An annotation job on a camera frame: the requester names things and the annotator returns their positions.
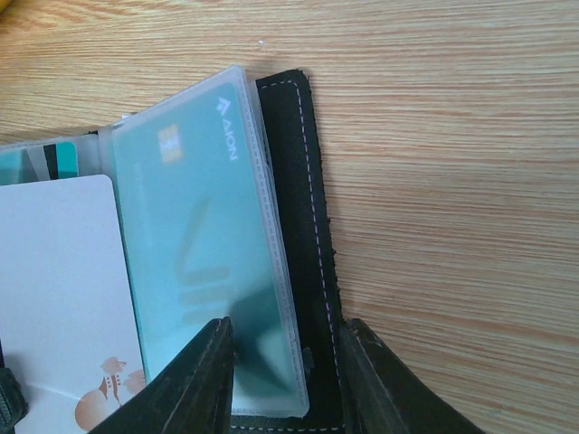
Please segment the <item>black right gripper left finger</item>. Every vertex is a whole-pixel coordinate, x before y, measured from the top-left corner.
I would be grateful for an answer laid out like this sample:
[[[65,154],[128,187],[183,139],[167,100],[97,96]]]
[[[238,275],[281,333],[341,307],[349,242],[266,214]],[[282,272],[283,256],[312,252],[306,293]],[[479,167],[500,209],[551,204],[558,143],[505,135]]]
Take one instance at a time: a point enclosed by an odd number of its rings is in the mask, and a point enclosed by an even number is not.
[[[212,319],[144,390],[91,432],[227,433],[233,370],[231,320]]]

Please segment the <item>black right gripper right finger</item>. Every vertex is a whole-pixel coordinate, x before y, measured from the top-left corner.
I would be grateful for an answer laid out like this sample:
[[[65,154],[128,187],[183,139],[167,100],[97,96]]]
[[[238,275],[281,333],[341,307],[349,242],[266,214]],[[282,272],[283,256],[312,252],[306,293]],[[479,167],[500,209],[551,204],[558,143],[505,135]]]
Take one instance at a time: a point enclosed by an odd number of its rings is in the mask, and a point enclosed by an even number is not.
[[[347,433],[481,433],[429,389],[363,320],[339,329]]]

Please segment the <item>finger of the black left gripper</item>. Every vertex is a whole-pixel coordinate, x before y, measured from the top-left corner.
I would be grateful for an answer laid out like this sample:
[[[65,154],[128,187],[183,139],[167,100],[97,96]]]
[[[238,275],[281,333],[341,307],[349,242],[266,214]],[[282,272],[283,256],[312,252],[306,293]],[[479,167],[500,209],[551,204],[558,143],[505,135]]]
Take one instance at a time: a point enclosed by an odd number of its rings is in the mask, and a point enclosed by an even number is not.
[[[14,426],[28,413],[29,406],[22,388],[9,368],[1,369],[1,434],[13,433]]]

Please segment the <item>white card orange figure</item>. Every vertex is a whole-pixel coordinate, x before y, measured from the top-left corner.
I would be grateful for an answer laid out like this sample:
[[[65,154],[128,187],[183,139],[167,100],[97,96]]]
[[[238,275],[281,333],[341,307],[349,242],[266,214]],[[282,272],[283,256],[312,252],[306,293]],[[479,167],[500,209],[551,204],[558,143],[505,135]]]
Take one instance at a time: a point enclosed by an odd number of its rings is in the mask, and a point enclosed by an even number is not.
[[[1,350],[19,433],[86,433],[146,385],[112,182],[1,190]]]

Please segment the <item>teal card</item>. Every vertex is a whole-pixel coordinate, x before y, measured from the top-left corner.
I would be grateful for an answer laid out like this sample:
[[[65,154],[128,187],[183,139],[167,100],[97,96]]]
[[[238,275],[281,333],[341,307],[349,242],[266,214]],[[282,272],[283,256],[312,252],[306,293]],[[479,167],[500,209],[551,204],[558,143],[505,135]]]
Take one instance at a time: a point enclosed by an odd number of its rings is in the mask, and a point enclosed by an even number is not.
[[[51,181],[78,175],[77,149],[72,142],[1,152],[1,185]]]
[[[146,377],[229,317],[237,397],[300,401],[235,86],[127,120],[113,153]]]

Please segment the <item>black leather card holder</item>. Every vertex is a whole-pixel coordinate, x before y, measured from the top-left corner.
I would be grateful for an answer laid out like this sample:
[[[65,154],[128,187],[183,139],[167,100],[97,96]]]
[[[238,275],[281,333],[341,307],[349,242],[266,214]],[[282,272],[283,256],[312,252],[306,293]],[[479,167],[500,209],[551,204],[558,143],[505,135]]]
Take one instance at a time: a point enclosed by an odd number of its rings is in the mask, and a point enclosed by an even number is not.
[[[285,71],[252,81],[243,68],[232,66],[94,132],[17,142],[3,146],[1,152],[72,142],[77,149],[77,177],[106,175],[112,182],[146,388],[156,377],[148,379],[143,364],[120,221],[113,135],[127,120],[157,113],[169,102],[198,96],[224,83],[235,86],[242,106],[278,280],[276,298],[303,387],[300,401],[238,398],[234,356],[231,425],[227,433],[341,433],[344,417],[337,361],[340,308],[312,97],[303,72]]]

